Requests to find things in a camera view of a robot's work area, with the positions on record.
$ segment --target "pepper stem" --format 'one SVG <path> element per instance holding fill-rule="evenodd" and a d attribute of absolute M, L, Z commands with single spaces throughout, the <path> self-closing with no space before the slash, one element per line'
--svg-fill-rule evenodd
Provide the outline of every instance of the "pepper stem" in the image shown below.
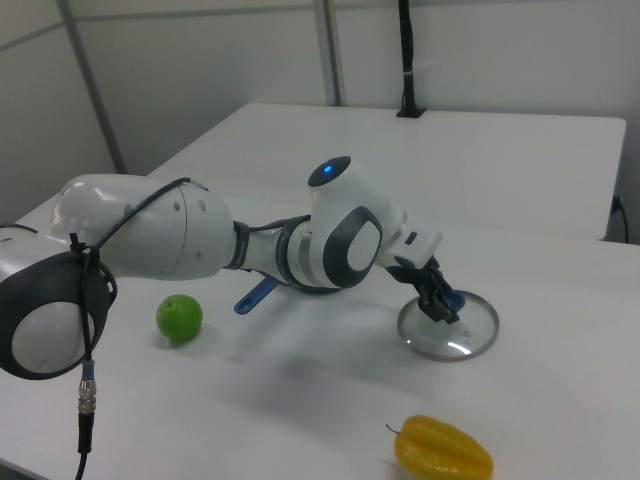
<path fill-rule="evenodd" d="M 391 430 L 391 431 L 392 431 L 393 433 L 395 433 L 396 435 L 400 435 L 400 432 L 396 432 L 393 428 L 391 428 L 391 427 L 389 426 L 389 424 L 388 424 L 388 423 L 387 423 L 387 424 L 385 424 L 385 427 L 387 427 L 389 430 Z"/>

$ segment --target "metal connector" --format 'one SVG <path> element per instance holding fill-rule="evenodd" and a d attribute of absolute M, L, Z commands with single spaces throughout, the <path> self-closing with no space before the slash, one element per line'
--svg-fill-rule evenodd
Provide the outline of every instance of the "metal connector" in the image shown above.
<path fill-rule="evenodd" d="M 78 388 L 78 412 L 88 415 L 96 411 L 96 381 L 81 380 Z"/>

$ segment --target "white wall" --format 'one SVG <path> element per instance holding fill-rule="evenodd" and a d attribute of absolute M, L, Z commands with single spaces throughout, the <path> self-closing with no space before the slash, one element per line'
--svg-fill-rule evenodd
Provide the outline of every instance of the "white wall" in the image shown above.
<path fill-rule="evenodd" d="M 400 103 L 398 11 L 394 2 L 382 3 L 389 6 L 338 2 L 349 106 L 397 108 Z M 640 243 L 640 2 L 420 3 L 411 9 L 414 67 L 421 61 L 431 66 L 415 77 L 419 104 L 434 110 L 614 116 L 628 122 L 618 191 L 632 241 Z M 620 240 L 621 231 L 615 219 L 610 236 Z"/>
<path fill-rule="evenodd" d="M 0 223 L 112 171 L 55 1 L 0 2 Z"/>
<path fill-rule="evenodd" d="M 150 172 L 246 103 L 327 103 L 311 0 L 72 7 L 130 173 Z"/>

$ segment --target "black pole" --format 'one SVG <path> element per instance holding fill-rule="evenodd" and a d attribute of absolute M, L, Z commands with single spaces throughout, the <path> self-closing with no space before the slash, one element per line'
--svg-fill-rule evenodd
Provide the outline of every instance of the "black pole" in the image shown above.
<path fill-rule="evenodd" d="M 409 16 L 409 0 L 398 0 L 400 13 L 400 42 L 402 45 L 402 73 L 404 93 L 402 105 L 396 117 L 419 118 L 426 109 L 418 108 L 413 88 L 413 29 Z"/>

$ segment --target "black cable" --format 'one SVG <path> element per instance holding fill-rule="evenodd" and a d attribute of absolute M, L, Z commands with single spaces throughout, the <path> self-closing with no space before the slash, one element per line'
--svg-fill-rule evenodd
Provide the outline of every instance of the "black cable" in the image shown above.
<path fill-rule="evenodd" d="M 618 210 L 622 213 L 622 220 L 624 222 L 624 243 L 629 243 L 629 224 L 627 223 L 627 213 L 624 211 L 622 201 L 618 205 Z"/>
<path fill-rule="evenodd" d="M 95 248 L 99 250 L 107 242 L 107 240 L 109 240 L 113 236 L 113 234 L 115 234 L 118 230 L 120 230 L 120 228 L 125 223 L 127 223 L 129 220 L 135 217 L 143 208 L 145 208 L 151 202 L 155 201 L 156 199 L 158 199 L 159 197 L 167 193 L 169 190 L 173 190 L 178 185 L 182 183 L 190 183 L 190 182 L 191 182 L 191 179 L 188 177 L 179 178 L 177 180 L 174 180 L 171 183 L 168 183 L 164 187 L 159 188 L 155 192 L 153 192 L 151 195 L 145 198 L 142 202 L 140 202 L 133 210 L 131 210 L 124 217 L 122 217 L 118 223 L 116 223 L 113 227 L 111 227 L 109 231 L 105 233 L 104 236 L 98 241 L 98 243 L 96 243 Z"/>
<path fill-rule="evenodd" d="M 78 473 L 76 473 L 76 480 L 81 480 L 84 475 L 84 468 L 87 466 L 87 454 L 80 455 L 80 465 L 78 465 Z"/>
<path fill-rule="evenodd" d="M 250 228 L 250 232 L 264 232 L 265 230 L 273 230 L 274 228 L 282 228 L 287 223 L 286 220 L 278 220 L 276 222 L 271 222 L 267 225 L 263 225 L 262 227 L 253 227 Z"/>
<path fill-rule="evenodd" d="M 416 104 L 414 73 L 413 73 L 413 26 L 409 12 L 409 0 L 398 0 L 398 13 L 400 18 L 400 45 L 402 47 L 402 76 L 404 89 L 400 111 L 396 117 L 420 118 L 426 111 Z"/>
<path fill-rule="evenodd" d="M 20 228 L 22 230 L 28 230 L 32 233 L 38 233 L 35 228 L 27 227 L 26 225 L 20 225 L 19 223 L 0 223 L 0 228 Z"/>
<path fill-rule="evenodd" d="M 91 332 L 89 331 L 89 314 L 87 312 L 87 275 L 91 265 L 91 254 L 85 254 L 80 277 L 80 316 L 82 318 L 82 337 L 84 340 L 84 358 L 91 358 Z"/>
<path fill-rule="evenodd" d="M 624 205 L 622 205 L 622 198 L 620 195 L 615 195 L 613 197 L 613 201 L 611 202 L 611 211 L 610 214 L 613 215 L 618 210 L 622 214 L 622 220 L 624 222 L 624 242 L 629 243 L 629 222 L 627 221 L 627 212 L 624 210 Z"/>
<path fill-rule="evenodd" d="M 105 233 L 102 238 L 96 243 L 94 246 L 88 246 L 84 243 L 80 243 L 78 241 L 78 236 L 75 233 L 71 234 L 71 249 L 83 255 L 83 263 L 82 263 L 82 274 L 80 276 L 80 285 L 79 285 L 79 293 L 80 293 L 80 316 L 82 319 L 82 337 L 84 341 L 84 361 L 83 361 L 83 373 L 82 373 L 82 382 L 81 382 L 81 390 L 80 390 L 80 404 L 83 405 L 83 401 L 87 400 L 89 396 L 95 396 L 95 383 L 93 383 L 93 390 L 82 390 L 84 385 L 88 385 L 89 383 L 85 382 L 95 382 L 95 377 L 93 375 L 93 359 L 91 353 L 91 332 L 89 330 L 89 313 L 87 311 L 87 279 L 89 275 L 89 269 L 93 267 L 101 268 L 99 259 L 100 259 L 100 248 L 129 220 L 135 217 L 142 209 L 144 209 L 151 202 L 157 200 L 162 195 L 167 193 L 169 190 L 176 188 L 178 185 L 183 183 L 189 183 L 191 180 L 189 178 L 180 178 L 178 180 L 174 180 L 173 182 L 168 183 L 164 187 L 159 188 L 147 198 L 145 198 L 142 202 L 140 202 L 134 209 L 128 212 L 124 217 L 122 217 L 115 225 L 113 225 L 107 233 Z M 80 453 L 80 464 L 78 465 L 78 473 L 76 474 L 76 480 L 81 480 L 84 475 L 84 469 L 87 464 L 87 456 L 91 451 L 91 438 L 93 431 L 93 421 L 94 421 L 94 410 L 95 410 L 95 399 L 93 400 L 93 407 L 90 409 L 90 413 L 88 411 L 84 411 L 80 409 L 80 413 L 78 414 L 78 425 L 79 425 L 79 435 L 78 435 L 78 452 Z"/>

